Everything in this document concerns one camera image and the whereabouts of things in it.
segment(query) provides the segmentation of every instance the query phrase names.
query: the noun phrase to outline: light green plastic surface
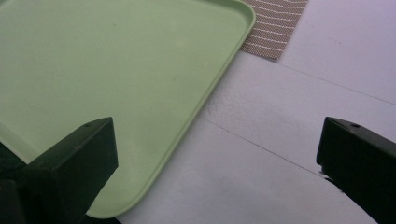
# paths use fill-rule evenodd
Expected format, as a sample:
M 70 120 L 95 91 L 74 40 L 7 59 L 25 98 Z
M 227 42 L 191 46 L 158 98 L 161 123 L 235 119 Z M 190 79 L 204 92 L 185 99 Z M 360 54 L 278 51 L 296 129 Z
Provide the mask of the light green plastic surface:
M 144 196 L 255 21 L 234 0 L 0 4 L 0 141 L 29 162 L 81 124 L 114 119 L 120 167 L 93 217 Z

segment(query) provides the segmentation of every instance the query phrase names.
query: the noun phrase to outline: white table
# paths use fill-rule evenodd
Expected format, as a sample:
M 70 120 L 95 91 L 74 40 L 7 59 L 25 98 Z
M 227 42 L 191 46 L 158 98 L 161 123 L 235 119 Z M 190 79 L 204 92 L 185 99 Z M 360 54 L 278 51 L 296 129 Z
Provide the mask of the white table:
M 326 116 L 396 142 L 396 1 L 310 0 L 277 62 L 236 56 L 126 223 L 375 223 L 321 177 Z

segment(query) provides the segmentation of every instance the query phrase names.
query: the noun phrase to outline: brown striped placemat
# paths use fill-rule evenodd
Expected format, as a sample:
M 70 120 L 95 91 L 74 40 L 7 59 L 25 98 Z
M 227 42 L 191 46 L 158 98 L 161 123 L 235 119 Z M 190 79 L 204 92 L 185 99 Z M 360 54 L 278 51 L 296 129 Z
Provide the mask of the brown striped placemat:
M 308 0 L 244 0 L 256 12 L 256 24 L 241 50 L 280 58 Z

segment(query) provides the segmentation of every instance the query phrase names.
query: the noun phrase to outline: black object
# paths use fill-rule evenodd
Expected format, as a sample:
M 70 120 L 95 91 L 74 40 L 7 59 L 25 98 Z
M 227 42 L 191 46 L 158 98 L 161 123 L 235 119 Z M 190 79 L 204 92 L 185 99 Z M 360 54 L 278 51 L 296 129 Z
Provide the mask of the black object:
M 396 223 L 396 144 L 342 119 L 326 118 L 317 164 L 378 223 Z
M 79 127 L 23 169 L 0 149 L 0 223 L 119 223 L 85 217 L 118 167 L 112 118 Z

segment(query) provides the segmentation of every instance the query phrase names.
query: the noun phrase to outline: woven placemat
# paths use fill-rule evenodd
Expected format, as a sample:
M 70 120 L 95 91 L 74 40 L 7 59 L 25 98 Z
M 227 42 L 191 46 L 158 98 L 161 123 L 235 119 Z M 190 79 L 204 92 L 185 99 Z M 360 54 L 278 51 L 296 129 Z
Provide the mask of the woven placemat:
M 241 50 L 280 58 L 308 0 L 244 0 L 256 12 L 256 24 Z

